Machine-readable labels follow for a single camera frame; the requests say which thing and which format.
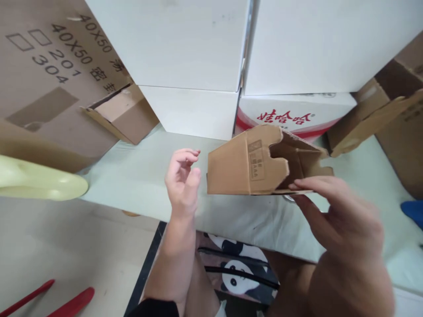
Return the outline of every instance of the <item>panda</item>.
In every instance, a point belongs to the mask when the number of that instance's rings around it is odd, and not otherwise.
[[[267,272],[261,265],[247,265],[238,260],[230,260],[229,262],[222,262],[220,266],[226,269],[243,271],[255,276],[262,277],[266,280],[273,280],[274,278],[273,273],[271,273],[270,270]],[[226,273],[222,273],[222,280],[222,291],[229,291],[235,295],[246,294],[258,300],[259,302],[268,305],[274,300],[273,288],[260,284],[259,282],[250,280],[246,277]]]
[[[204,234],[205,237],[210,238],[213,243],[219,247],[223,253],[234,255],[234,256],[244,256],[248,258],[258,259],[265,263],[268,263],[266,256],[260,250],[260,248],[238,242],[231,239],[225,239],[219,236],[212,234]],[[230,260],[229,262],[221,262],[221,267],[227,269],[236,269],[239,271],[244,271],[246,273],[262,277],[266,280],[278,283],[278,279],[273,274],[267,266],[263,266],[260,263],[257,264],[246,264],[239,260]],[[273,288],[262,285],[259,282],[236,276],[230,274],[222,274],[223,283],[221,285],[222,291],[230,291],[233,294],[241,295],[246,294],[261,303],[270,304],[274,297]]]
[[[205,233],[204,236],[210,238],[226,254],[245,256],[267,263],[266,256],[258,247],[208,233]]]

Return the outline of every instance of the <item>table surface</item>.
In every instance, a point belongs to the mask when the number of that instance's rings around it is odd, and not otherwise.
[[[201,149],[196,166],[202,171],[196,228],[203,232],[276,250],[317,262],[324,248],[316,241],[302,212],[282,196],[207,195],[207,156],[224,141],[167,133],[159,124],[137,146],[118,142],[83,177],[90,188],[81,198],[169,221],[171,205],[164,175],[172,153]],[[374,136],[356,150],[322,161],[337,177],[381,210],[385,228],[384,259],[401,288],[423,294],[423,232],[400,210],[412,200],[399,182]],[[329,207],[318,194],[308,194],[321,209]]]

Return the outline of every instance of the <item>white floor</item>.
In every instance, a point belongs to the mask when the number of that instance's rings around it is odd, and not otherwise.
[[[0,311],[56,279],[12,316],[46,316],[89,286],[80,316],[123,316],[158,223],[80,200],[0,197]]]

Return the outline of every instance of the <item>white cardboard box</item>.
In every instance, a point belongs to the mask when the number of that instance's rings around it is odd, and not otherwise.
[[[137,85],[238,91],[250,0],[86,2]]]
[[[422,0],[255,6],[246,95],[357,91],[423,30]]]
[[[241,94],[235,134],[259,124],[283,127],[313,142],[357,102],[349,93],[245,96]]]
[[[230,140],[238,92],[140,86],[167,132]]]

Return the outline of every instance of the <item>hand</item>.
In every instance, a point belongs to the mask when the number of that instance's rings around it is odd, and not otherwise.
[[[309,177],[295,180],[289,188],[313,190],[329,202],[328,213],[322,213],[307,196],[292,196],[313,235],[331,257],[347,265],[381,259],[384,236],[379,211],[354,194],[343,180],[331,176]]]
[[[164,182],[174,217],[191,219],[197,210],[201,171],[191,166],[198,161],[199,154],[200,150],[181,149],[172,155]]]

